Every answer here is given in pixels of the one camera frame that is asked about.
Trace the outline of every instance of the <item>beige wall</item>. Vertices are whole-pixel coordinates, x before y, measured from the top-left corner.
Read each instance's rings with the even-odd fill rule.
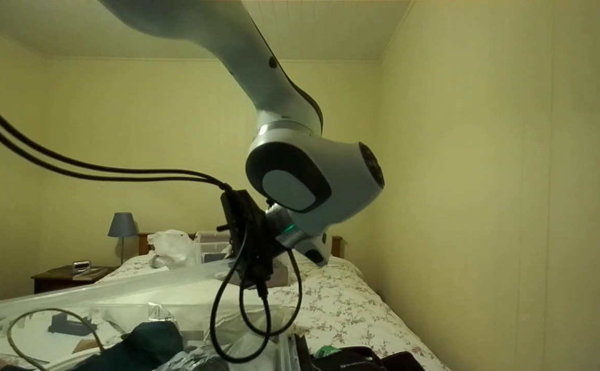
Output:
[[[325,113],[325,137],[365,141],[378,123],[375,62],[291,62],[292,80]],[[92,163],[202,170],[247,187],[244,161],[255,111],[217,60],[54,58],[47,69],[50,146]],[[116,263],[112,212],[132,211],[141,231],[223,224],[219,189],[193,183],[86,183],[50,178],[42,209],[42,265]],[[337,226],[349,255],[366,260],[365,214]]]
[[[389,306],[458,371],[600,371],[600,0],[415,0],[381,97]]]
[[[42,119],[43,58],[0,37],[0,111],[26,133]],[[0,146],[0,299],[32,293],[39,171]]]

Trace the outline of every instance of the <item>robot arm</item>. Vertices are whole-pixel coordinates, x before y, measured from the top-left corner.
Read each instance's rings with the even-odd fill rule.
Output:
[[[352,216],[381,192],[384,174],[373,152],[365,145],[322,139],[320,106],[291,83],[240,0],[102,3],[126,25],[201,43],[227,65],[259,113],[245,174],[274,202],[259,219],[245,194],[223,198],[229,226],[255,214],[280,246],[324,263],[322,251],[303,242]]]

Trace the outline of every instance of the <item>lamp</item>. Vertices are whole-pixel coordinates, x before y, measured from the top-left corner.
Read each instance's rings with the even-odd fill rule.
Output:
[[[132,212],[116,212],[110,226],[110,238],[117,238],[120,258],[126,262],[126,238],[139,234]]]

